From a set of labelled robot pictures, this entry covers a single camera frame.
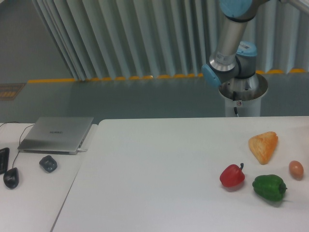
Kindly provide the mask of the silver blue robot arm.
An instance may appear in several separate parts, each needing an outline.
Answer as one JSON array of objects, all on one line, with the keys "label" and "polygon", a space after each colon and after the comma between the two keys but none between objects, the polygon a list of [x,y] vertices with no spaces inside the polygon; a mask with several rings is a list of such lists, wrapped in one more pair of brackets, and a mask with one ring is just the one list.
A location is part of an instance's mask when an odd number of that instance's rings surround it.
[{"label": "silver blue robot arm", "polygon": [[208,84],[219,87],[256,70],[309,69],[307,0],[221,0],[224,24],[209,62]]}]

